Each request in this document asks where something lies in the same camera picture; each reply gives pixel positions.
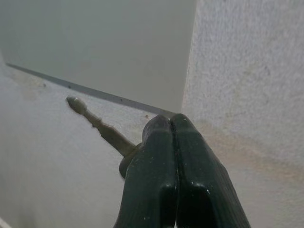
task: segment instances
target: white panel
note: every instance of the white panel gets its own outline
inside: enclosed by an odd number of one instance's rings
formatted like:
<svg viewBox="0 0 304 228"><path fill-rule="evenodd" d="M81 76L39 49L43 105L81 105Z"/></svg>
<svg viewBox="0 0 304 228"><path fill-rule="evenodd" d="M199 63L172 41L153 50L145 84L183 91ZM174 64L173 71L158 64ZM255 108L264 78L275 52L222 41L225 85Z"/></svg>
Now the white panel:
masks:
<svg viewBox="0 0 304 228"><path fill-rule="evenodd" d="M6 62L179 112L195 0L4 0Z"/></svg>

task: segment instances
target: textured wall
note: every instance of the textured wall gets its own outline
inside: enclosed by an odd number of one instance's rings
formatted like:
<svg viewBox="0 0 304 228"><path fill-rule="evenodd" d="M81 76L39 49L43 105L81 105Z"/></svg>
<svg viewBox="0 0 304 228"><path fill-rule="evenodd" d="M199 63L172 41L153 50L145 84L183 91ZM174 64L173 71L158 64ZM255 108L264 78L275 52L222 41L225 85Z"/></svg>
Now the textured wall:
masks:
<svg viewBox="0 0 304 228"><path fill-rule="evenodd" d="M183 112L252 227L303 227L303 24L301 0L198 3ZM121 156L64 99L80 96L135 143L154 115L0 66L0 216L14 228L113 226Z"/></svg>

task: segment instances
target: white wall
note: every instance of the white wall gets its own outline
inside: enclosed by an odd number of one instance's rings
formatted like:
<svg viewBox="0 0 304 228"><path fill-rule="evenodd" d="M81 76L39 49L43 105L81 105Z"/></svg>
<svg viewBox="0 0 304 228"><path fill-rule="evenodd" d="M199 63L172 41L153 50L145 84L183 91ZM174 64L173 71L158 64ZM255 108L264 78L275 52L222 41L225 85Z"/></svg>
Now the white wall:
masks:
<svg viewBox="0 0 304 228"><path fill-rule="evenodd" d="M301 0L205 0L197 8L183 112L227 167L252 227L304 223L303 12ZM121 157L69 110L67 95L135 143L145 116L154 116L2 63L0 216L14 228L115 222Z"/></svg>

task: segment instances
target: pliers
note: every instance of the pliers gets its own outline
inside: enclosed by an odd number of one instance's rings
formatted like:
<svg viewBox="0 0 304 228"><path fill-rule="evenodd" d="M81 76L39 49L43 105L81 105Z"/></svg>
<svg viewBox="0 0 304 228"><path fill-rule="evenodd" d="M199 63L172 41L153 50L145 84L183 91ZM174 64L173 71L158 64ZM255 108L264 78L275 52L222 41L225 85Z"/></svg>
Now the pliers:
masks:
<svg viewBox="0 0 304 228"><path fill-rule="evenodd" d="M79 99L67 101L124 156L125 184L114 228L250 227L227 170L185 115L151 119L135 146Z"/></svg>

